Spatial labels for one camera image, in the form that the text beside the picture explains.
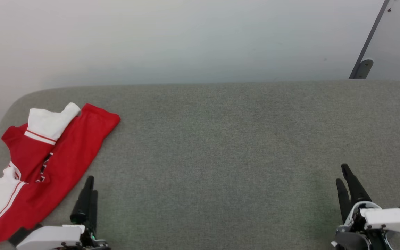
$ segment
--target red and white garment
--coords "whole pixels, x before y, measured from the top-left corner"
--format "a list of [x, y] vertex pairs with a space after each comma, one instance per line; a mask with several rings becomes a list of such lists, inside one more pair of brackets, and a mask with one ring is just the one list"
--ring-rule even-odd
[[70, 103], [61, 113], [31, 109], [28, 123], [10, 127], [2, 140], [11, 161], [0, 178], [0, 241], [19, 228], [32, 229], [78, 183], [117, 114]]

